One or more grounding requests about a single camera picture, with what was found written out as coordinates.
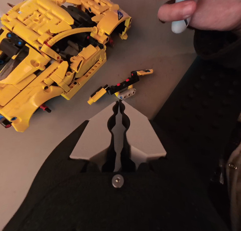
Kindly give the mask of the grey desk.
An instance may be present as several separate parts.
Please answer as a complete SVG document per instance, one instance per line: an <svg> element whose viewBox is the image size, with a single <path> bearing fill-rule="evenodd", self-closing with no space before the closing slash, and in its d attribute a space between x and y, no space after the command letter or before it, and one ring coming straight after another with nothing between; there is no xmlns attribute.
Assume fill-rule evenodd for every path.
<svg viewBox="0 0 241 231"><path fill-rule="evenodd" d="M38 109L29 128L16 132L1 126L1 229L23 202L38 170L54 148L83 121L92 118L118 100L105 94L87 103L100 86L116 85L133 70L153 69L134 85L136 94L126 100L152 119L190 67L196 54L193 34L174 34L170 23L161 23L157 12L162 0L110 0L132 17L127 40L111 34L114 46L107 47L107 62L71 99L62 96L47 102L52 110Z"/></svg>

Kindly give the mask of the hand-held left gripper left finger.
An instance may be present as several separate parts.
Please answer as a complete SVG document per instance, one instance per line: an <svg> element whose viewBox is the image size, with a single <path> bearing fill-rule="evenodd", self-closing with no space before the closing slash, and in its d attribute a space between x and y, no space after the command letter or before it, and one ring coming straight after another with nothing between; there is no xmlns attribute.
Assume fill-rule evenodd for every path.
<svg viewBox="0 0 241 231"><path fill-rule="evenodd" d="M70 158L95 163L102 172L115 169L116 151L113 127L119 102L113 102L89 119L83 133L75 145Z"/></svg>

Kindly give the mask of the yellow black brick bumper assembly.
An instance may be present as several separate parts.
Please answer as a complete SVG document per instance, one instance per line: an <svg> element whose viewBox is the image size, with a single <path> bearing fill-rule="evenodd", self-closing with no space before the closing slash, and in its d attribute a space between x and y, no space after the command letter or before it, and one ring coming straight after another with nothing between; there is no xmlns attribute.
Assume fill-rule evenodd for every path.
<svg viewBox="0 0 241 231"><path fill-rule="evenodd" d="M88 100L88 104L92 105L99 100L104 94L115 95L120 100L125 100L136 93L136 89L133 85L139 81L140 76L150 75L153 73L153 69L136 70L131 72L131 76L125 81L117 83L116 85L105 85L99 87Z"/></svg>

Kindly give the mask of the dark fleece-lined jacket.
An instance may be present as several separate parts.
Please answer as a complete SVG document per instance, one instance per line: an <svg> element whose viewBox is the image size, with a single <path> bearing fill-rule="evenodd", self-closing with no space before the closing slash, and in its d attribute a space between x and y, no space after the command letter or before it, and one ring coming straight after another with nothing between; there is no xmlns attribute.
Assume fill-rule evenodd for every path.
<svg viewBox="0 0 241 231"><path fill-rule="evenodd" d="M228 160L219 161L221 171L220 215L230 230L241 230L241 143Z"/></svg>

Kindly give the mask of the yellow toy brick car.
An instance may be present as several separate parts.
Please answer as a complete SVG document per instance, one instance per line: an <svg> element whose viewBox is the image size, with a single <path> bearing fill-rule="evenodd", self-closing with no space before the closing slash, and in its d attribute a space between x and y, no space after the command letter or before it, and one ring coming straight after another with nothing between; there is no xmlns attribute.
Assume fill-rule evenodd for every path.
<svg viewBox="0 0 241 231"><path fill-rule="evenodd" d="M127 39L132 18L110 0L25 0L1 17L1 125L18 132L57 96L70 100Z"/></svg>

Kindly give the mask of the person's right forearm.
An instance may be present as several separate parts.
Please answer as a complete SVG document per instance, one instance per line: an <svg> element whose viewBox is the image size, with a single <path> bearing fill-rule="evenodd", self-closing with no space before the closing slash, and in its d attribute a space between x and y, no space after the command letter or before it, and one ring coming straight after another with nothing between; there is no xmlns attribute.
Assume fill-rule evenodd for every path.
<svg viewBox="0 0 241 231"><path fill-rule="evenodd" d="M194 32L194 49L202 59L240 71L241 37L232 31Z"/></svg>

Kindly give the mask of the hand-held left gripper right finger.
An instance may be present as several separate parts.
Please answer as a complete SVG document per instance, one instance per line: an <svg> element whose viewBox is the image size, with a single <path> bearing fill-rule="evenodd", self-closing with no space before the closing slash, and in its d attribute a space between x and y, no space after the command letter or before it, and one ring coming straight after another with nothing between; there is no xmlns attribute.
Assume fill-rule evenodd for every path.
<svg viewBox="0 0 241 231"><path fill-rule="evenodd" d="M140 164L166 157L159 137L149 119L125 101L119 101L122 114L123 148L121 166L123 171L136 171Z"/></svg>

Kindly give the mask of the black dimpled mat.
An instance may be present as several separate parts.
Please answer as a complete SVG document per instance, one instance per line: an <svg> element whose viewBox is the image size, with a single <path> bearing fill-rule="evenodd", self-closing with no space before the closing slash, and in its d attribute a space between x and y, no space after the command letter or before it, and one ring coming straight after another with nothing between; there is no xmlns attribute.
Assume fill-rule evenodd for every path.
<svg viewBox="0 0 241 231"><path fill-rule="evenodd" d="M196 57L154 122L209 181L241 111L240 69Z"/></svg>

